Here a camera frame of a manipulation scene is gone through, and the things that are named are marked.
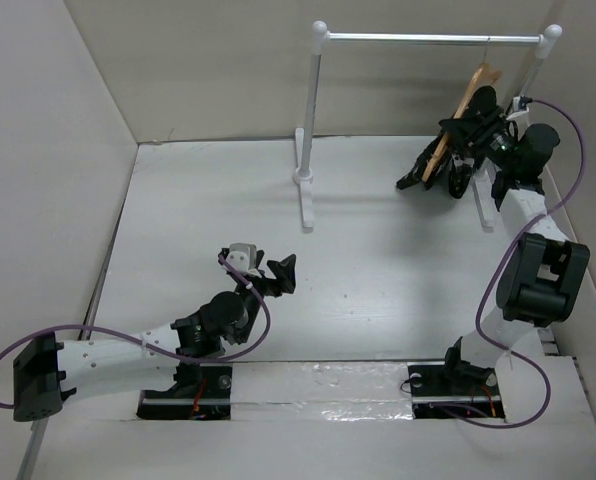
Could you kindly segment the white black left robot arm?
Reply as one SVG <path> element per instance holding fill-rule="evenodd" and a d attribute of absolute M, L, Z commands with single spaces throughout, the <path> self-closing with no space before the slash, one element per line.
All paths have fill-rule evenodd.
<path fill-rule="evenodd" d="M 57 414 L 70 400 L 130 390 L 164 389 L 177 396 L 196 394 L 203 363 L 229 359 L 228 346 L 256 348 L 249 340 L 268 297 L 296 288 L 297 258 L 267 260 L 251 244 L 220 251 L 219 265 L 234 281 L 195 312 L 139 333 L 103 327 L 89 340 L 64 340 L 53 330 L 24 341 L 13 360 L 13 419 L 32 422 Z"/>

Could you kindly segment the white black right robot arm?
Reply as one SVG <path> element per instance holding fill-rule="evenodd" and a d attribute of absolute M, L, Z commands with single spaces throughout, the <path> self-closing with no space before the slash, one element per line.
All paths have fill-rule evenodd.
<path fill-rule="evenodd" d="M 569 318 L 590 251 L 559 229 L 546 205 L 541 174 L 560 143 L 553 127 L 532 124 L 519 134 L 497 106 L 472 107 L 441 126 L 457 153 L 497 167 L 491 197 L 513 237 L 486 289 L 494 308 L 477 314 L 474 331 L 447 350 L 440 369 L 443 387 L 461 394 L 484 382 L 503 353 L 531 330 Z"/>

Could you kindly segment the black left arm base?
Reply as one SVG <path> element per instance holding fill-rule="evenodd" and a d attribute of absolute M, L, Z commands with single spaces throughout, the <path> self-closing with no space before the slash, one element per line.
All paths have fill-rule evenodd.
<path fill-rule="evenodd" d="M 188 385 L 140 393 L 136 416 L 148 421 L 226 421 L 231 419 L 233 365 L 196 366 Z"/>

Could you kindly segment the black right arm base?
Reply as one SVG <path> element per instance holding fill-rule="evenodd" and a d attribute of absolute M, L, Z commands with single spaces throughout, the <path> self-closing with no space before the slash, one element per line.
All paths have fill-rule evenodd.
<path fill-rule="evenodd" d="M 415 419 L 505 419 L 495 369 L 474 367 L 460 359 L 458 347 L 441 360 L 407 364 L 400 390 L 411 397 Z"/>

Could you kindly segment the black white patterned trousers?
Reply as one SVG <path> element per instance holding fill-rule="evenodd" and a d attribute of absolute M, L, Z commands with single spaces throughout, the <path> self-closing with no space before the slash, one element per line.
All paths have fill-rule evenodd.
<path fill-rule="evenodd" d="M 464 112 L 450 118 L 467 117 L 470 115 L 471 107 L 499 107 L 495 88 L 490 85 L 477 88 Z M 404 190 L 422 184 L 429 190 L 439 177 L 446 173 L 449 195 L 460 199 L 476 171 L 473 156 L 471 146 L 469 148 L 450 147 L 448 136 L 440 130 L 437 137 L 417 157 L 414 167 L 396 182 L 396 188 Z"/>

